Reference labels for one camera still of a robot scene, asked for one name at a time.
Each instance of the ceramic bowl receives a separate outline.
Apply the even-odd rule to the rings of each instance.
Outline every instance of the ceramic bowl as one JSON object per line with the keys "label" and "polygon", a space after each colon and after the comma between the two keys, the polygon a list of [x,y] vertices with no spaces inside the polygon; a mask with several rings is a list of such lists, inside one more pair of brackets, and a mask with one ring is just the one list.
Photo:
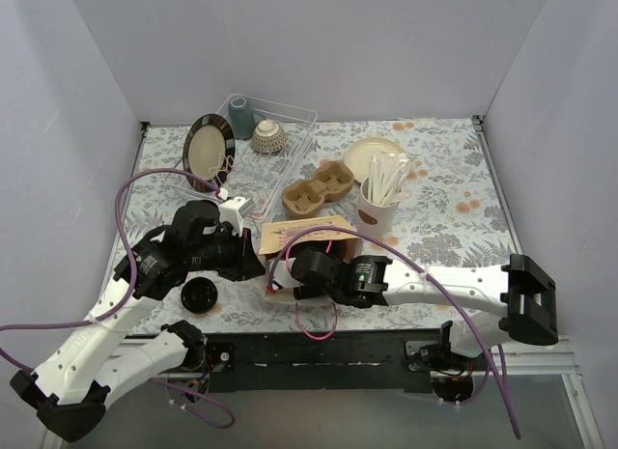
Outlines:
{"label": "ceramic bowl", "polygon": [[251,146],[258,153],[275,153],[288,143],[286,131],[271,119],[261,121],[253,131]]}

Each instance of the red wire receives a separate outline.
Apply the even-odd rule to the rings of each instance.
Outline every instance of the red wire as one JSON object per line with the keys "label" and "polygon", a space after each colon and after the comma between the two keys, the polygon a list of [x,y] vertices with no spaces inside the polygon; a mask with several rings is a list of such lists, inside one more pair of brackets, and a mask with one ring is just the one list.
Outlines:
{"label": "red wire", "polygon": [[[288,269],[289,273],[292,273],[292,269],[290,268],[290,251],[292,250],[293,246],[294,245],[290,246],[288,250],[286,251],[286,268]],[[332,240],[328,242],[328,246],[326,247],[326,253],[330,251],[331,247],[332,247]],[[326,333],[324,336],[312,335],[311,333],[309,333],[309,331],[307,331],[307,329],[304,326],[302,326],[302,323],[300,323],[300,314],[298,313],[298,303],[296,303],[296,308],[295,308],[296,326],[300,329],[300,331],[302,331],[305,334],[307,338],[311,338],[312,340],[316,340],[316,341],[327,340],[337,330],[337,321],[339,319],[339,314],[337,312],[337,306],[335,305],[334,302],[332,303],[332,308],[335,311],[335,322],[333,322],[332,327],[330,328],[330,331]]]}
{"label": "red wire", "polygon": [[470,361],[470,371],[467,373],[467,375],[465,376],[466,379],[469,379],[470,377],[472,377],[472,372],[474,372],[474,361]]}

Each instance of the blue cup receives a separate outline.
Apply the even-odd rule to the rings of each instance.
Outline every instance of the blue cup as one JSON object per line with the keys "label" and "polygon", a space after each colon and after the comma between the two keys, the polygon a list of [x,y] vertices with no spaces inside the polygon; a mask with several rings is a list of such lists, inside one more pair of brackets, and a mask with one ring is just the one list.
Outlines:
{"label": "blue cup", "polygon": [[251,106],[247,98],[232,98],[228,105],[228,114],[234,138],[246,139],[253,136],[256,123],[253,117],[253,106]]}

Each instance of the cable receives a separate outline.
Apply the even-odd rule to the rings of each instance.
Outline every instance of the cable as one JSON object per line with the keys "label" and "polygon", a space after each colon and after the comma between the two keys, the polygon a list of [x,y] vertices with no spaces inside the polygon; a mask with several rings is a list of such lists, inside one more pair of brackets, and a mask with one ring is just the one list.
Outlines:
{"label": "cable", "polygon": [[300,328],[300,331],[302,331],[307,338],[311,338],[312,340],[316,340],[316,341],[327,340],[337,330],[337,320],[339,319],[339,314],[337,313],[337,306],[335,305],[334,302],[332,303],[332,308],[335,311],[335,321],[333,322],[332,327],[330,328],[330,331],[328,331],[328,333],[326,333],[325,335],[323,336],[312,335],[311,333],[307,331],[307,329],[304,326],[302,326],[302,323],[300,322],[300,315],[298,314],[298,303],[296,303],[296,326]]}
{"label": "cable", "polygon": [[461,375],[463,375],[463,374],[464,374],[464,372],[465,372],[465,369],[463,369],[463,368],[461,368],[461,369],[460,369],[460,372],[459,372],[458,374],[450,374],[450,373],[448,373],[448,372],[444,372],[443,370],[439,370],[439,369],[436,369],[436,368],[434,368],[434,367],[430,367],[429,365],[427,365],[427,364],[425,364],[425,363],[421,362],[420,360],[418,360],[418,361],[417,361],[417,360],[416,360],[416,357],[414,357],[415,355],[416,355],[416,352],[413,352],[413,353],[410,355],[410,357],[412,357],[412,364],[411,364],[411,365],[416,366],[417,364],[420,364],[420,366],[421,366],[421,367],[423,367],[423,368],[427,369],[427,370],[425,370],[425,371],[423,371],[423,372],[426,372],[426,371],[436,372],[436,373],[438,373],[438,374],[443,374],[443,375],[445,375],[445,376],[447,376],[447,377],[452,377],[453,379],[457,379],[458,377],[460,377]]}
{"label": "cable", "polygon": [[193,384],[199,384],[200,381],[202,381],[203,379],[207,379],[209,377],[209,373],[208,372],[204,372],[199,378],[195,379],[193,381]]}
{"label": "cable", "polygon": [[481,381],[481,384],[479,384],[479,389],[477,389],[476,393],[472,394],[472,396],[470,396],[469,398],[464,399],[463,401],[461,401],[460,402],[460,406],[461,405],[470,404],[472,401],[474,401],[476,398],[478,398],[481,395],[481,393],[483,392],[483,390],[485,389],[485,386],[487,385],[489,377],[490,377],[490,369],[486,368],[485,369],[485,374],[483,375],[483,380]]}
{"label": "cable", "polygon": [[[400,251],[396,250],[395,248],[389,246],[386,243],[383,243],[379,239],[374,239],[372,237],[369,237],[368,235],[361,234],[361,233],[356,232],[354,230],[344,229],[342,227],[334,227],[334,226],[330,226],[330,225],[320,225],[320,226],[317,226],[317,227],[312,227],[310,229],[303,230],[303,231],[299,232],[298,234],[294,235],[285,244],[285,246],[281,249],[279,254],[277,254],[277,256],[274,258],[274,261],[273,261],[272,265],[270,266],[270,272],[268,273],[267,286],[270,289],[272,289],[272,280],[274,278],[274,270],[275,270],[277,264],[281,261],[281,259],[286,254],[286,251],[288,250],[288,248],[290,248],[290,246],[292,246],[295,243],[295,241],[297,241],[298,239],[301,239],[302,237],[304,237],[304,236],[306,236],[308,234],[311,234],[311,233],[314,233],[314,232],[319,232],[319,231],[322,231],[322,230],[324,230],[324,231],[342,232],[344,234],[354,235],[355,237],[360,237],[362,239],[366,239],[366,240],[370,241],[371,243],[376,244],[380,248],[383,248],[386,251],[389,251],[390,253],[394,254],[399,259],[401,259],[402,262],[404,262],[407,266],[409,266],[410,268],[413,268],[418,273],[423,273],[424,272],[423,267],[421,267],[420,265],[415,263],[412,259],[410,259],[406,255],[404,255]],[[487,344],[485,343],[485,340],[483,339],[483,336],[482,336],[481,332],[479,331],[478,327],[474,324],[474,322],[472,321],[470,316],[468,316],[468,314],[465,312],[465,310],[462,307],[462,305],[448,292],[448,290],[446,290],[442,286],[441,283],[439,283],[435,279],[435,277],[433,277],[431,274],[428,273],[428,274],[426,274],[425,278],[429,282],[431,282],[437,288],[437,290],[439,292],[441,292],[448,299],[448,301],[451,303],[451,305],[462,316],[463,321],[470,328],[470,331],[474,335],[474,338],[476,338],[476,341],[478,342],[479,346],[481,347],[481,351],[483,352],[483,355],[485,356],[485,359],[487,360],[488,365],[489,365],[489,367],[490,367],[490,369],[492,371],[492,374],[493,374],[493,376],[495,378],[495,383],[497,384],[498,389],[500,390],[500,395],[502,397],[502,401],[504,402],[504,406],[506,407],[506,411],[507,411],[507,414],[509,416],[509,420],[511,422],[511,426],[513,427],[513,433],[515,434],[515,437],[517,439],[521,439],[520,424],[518,422],[517,416],[515,415],[515,409],[514,409],[514,406],[513,406],[513,401],[511,399],[511,394],[509,393],[509,390],[507,389],[507,387],[504,385],[504,381],[500,377],[498,369],[497,369],[497,367],[495,365],[495,361],[493,360],[492,354],[490,353],[489,348],[487,347]]]}
{"label": "cable", "polygon": [[470,370],[467,372],[465,377],[461,377],[460,379],[469,379],[472,377],[472,372],[474,372],[474,360],[470,360]]}
{"label": "cable", "polygon": [[204,420],[206,423],[213,425],[215,428],[218,428],[220,430],[225,430],[227,428],[230,428],[236,422],[236,416],[234,415],[234,412],[232,411],[232,409],[229,408],[226,404],[223,404],[217,401],[215,398],[211,398],[210,396],[205,396],[203,394],[198,393],[197,391],[193,391],[192,389],[185,388],[184,386],[179,386],[177,384],[170,383],[169,381],[166,381],[164,379],[149,379],[149,382],[154,383],[154,384],[159,384],[161,386],[165,386],[166,388],[176,389],[177,391],[181,391],[182,393],[189,394],[195,398],[214,404],[215,406],[224,410],[230,416],[230,421],[228,423],[219,423],[216,420],[212,420],[204,412],[202,412],[201,410],[198,410],[197,408],[193,406],[188,406],[176,400],[171,401],[172,404],[175,404],[176,406],[179,406],[180,408],[186,409],[189,412],[193,413],[194,415],[197,415],[202,420]]}
{"label": "cable", "polygon": [[502,345],[498,345],[498,354],[500,354],[500,367],[502,368],[502,381],[504,382],[504,387],[509,388],[509,380],[506,373],[506,356],[504,355],[504,349]]}
{"label": "cable", "polygon": [[[133,182],[137,181],[138,179],[141,179],[142,177],[145,177],[145,176],[149,176],[151,174],[160,174],[160,173],[178,174],[181,176],[189,177],[190,179],[207,186],[212,191],[214,191],[216,195],[218,195],[218,192],[220,190],[219,186],[212,184],[208,181],[205,181],[204,179],[200,179],[194,174],[191,174],[186,171],[181,171],[180,169],[171,169],[171,168],[149,169],[147,171],[140,172],[138,174],[135,174],[134,176],[129,177],[128,180],[121,185],[120,189],[118,190],[118,193],[116,193],[116,200],[114,202],[114,214],[115,214],[115,220],[116,220],[116,227],[118,228],[118,234],[120,235],[120,240],[123,242],[123,246],[125,247],[125,251],[126,251],[126,257],[128,258],[128,264],[130,267],[129,269],[130,279],[128,282],[128,288],[126,289],[126,293],[123,295],[121,300],[114,307],[112,307],[109,311],[98,316],[97,321],[99,322],[110,318],[111,316],[113,316],[114,314],[116,314],[118,311],[120,311],[123,308],[126,302],[131,298],[133,290],[135,289],[135,283],[137,282],[137,262],[135,261],[135,255],[133,254],[133,251],[131,250],[131,245],[128,242],[128,237],[126,236],[125,226],[123,225],[123,217],[122,217],[122,212],[121,212],[123,193],[125,192],[125,190],[128,189],[128,187]],[[90,321],[63,322],[63,323],[9,323],[6,325],[0,325],[0,332],[8,331],[8,330],[55,330],[55,329],[61,329],[61,328],[78,328],[80,326],[87,326],[90,324],[91,324]],[[0,347],[0,356],[2,356],[5,360],[15,365],[15,367],[25,370],[26,372],[32,372],[33,370],[32,367],[29,367],[28,365],[18,361],[17,359],[12,357],[10,354],[8,354],[6,351],[4,351],[4,349],[2,349],[1,347]]]}
{"label": "cable", "polygon": [[[287,268],[287,270],[288,270],[288,272],[290,274],[292,274],[292,268],[290,267],[290,251],[292,251],[292,246],[290,246],[288,248],[288,250],[286,251],[286,268]],[[332,240],[328,242],[328,246],[326,247],[326,253],[328,253],[328,251],[330,251],[331,247],[332,247]],[[305,334],[305,336],[307,338],[311,338],[312,340],[316,340],[316,341],[327,340],[337,330],[337,321],[338,321],[338,318],[339,318],[339,313],[337,312],[337,306],[335,305],[334,302],[332,303],[332,309],[333,309],[333,311],[335,311],[335,321],[334,321],[332,327],[330,328],[330,331],[328,331],[328,333],[326,333],[323,336],[316,336],[316,335],[313,335],[313,334],[309,333],[307,328],[305,328],[302,325],[302,323],[300,322],[300,314],[298,313],[298,303],[296,303],[296,305],[295,305],[296,326],[300,329],[300,331],[302,331]]]}

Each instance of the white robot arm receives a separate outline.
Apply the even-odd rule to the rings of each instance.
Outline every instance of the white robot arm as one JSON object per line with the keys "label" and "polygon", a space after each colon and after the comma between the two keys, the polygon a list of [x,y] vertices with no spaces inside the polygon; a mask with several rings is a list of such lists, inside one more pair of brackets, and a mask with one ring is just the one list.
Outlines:
{"label": "white robot arm", "polygon": [[[148,232],[132,248],[138,275],[131,296],[122,302],[130,279],[125,257],[86,317],[69,339],[33,371],[20,370],[11,387],[56,435],[73,442],[89,433],[106,409],[146,380],[176,367],[202,367],[206,337],[187,321],[164,325],[143,347],[109,360],[111,354],[169,291],[184,283],[193,270],[216,270],[232,281],[264,275],[242,228],[241,212],[247,200],[232,198],[219,206],[193,201],[179,208],[169,226]],[[155,239],[164,232],[161,240]]]}
{"label": "white robot arm", "polygon": [[[340,304],[368,308],[408,303],[448,304],[430,282],[398,260],[359,256],[344,263],[337,256],[305,249],[292,273],[275,270],[274,285],[295,288],[297,299],[328,295]],[[527,256],[513,254],[507,266],[431,267],[431,275],[471,318],[488,347],[507,341],[548,346],[558,342],[555,283]],[[464,321],[442,327],[450,354],[473,358],[481,353]]]}

